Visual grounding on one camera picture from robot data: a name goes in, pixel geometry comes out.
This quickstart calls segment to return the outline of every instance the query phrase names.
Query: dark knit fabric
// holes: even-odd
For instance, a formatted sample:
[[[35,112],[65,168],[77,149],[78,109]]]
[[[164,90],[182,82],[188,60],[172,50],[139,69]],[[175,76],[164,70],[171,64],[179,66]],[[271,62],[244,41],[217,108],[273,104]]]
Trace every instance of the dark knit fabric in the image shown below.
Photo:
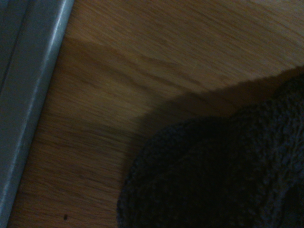
[[[166,127],[140,151],[119,228],[304,228],[304,75],[230,118]]]

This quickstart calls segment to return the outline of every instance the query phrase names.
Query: gray metal frame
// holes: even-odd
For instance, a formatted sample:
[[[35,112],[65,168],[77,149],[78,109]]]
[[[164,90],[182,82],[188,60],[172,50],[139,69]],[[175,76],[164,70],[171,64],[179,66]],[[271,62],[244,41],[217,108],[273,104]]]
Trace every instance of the gray metal frame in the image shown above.
[[[18,190],[74,0],[11,0],[0,30],[0,228]]]

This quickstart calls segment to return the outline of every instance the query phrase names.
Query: wooden surface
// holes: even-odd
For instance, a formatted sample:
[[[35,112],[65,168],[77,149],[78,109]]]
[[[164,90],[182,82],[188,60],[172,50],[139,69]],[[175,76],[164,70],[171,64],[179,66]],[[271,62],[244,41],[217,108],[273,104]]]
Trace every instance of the wooden surface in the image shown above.
[[[303,65],[301,0],[76,0],[9,228],[116,227],[157,130],[261,101]]]

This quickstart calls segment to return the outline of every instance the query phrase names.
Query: knitted hat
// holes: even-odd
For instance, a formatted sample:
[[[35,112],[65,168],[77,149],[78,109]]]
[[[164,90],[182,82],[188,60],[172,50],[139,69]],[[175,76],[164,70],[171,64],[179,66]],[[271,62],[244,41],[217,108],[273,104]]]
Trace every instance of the knitted hat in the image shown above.
[[[166,127],[137,155],[119,228],[303,228],[304,75],[229,118]]]

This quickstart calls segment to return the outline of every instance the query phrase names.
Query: wooden floor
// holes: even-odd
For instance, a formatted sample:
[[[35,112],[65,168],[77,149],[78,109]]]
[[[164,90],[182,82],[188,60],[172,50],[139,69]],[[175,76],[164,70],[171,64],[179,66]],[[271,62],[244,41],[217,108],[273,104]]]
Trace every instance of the wooden floor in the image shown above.
[[[299,0],[76,0],[9,228],[115,228],[134,156],[304,72]]]

